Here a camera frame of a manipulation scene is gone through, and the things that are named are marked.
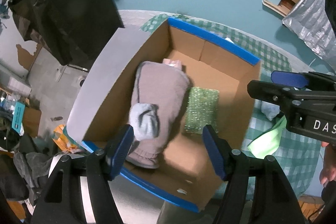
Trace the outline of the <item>person's right hand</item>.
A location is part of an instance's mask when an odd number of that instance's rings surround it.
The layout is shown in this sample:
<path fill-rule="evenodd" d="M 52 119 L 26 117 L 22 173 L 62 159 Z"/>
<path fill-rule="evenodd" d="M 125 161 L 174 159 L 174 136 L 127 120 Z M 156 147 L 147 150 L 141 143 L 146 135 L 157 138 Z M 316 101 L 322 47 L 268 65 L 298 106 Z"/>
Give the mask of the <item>person's right hand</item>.
<path fill-rule="evenodd" d="M 336 153 L 335 147 L 332 144 L 322 142 L 321 146 L 325 148 L 325 154 L 323 158 L 323 167 L 319 175 L 320 183 L 326 186 L 329 182 L 335 181 L 336 176 Z"/>

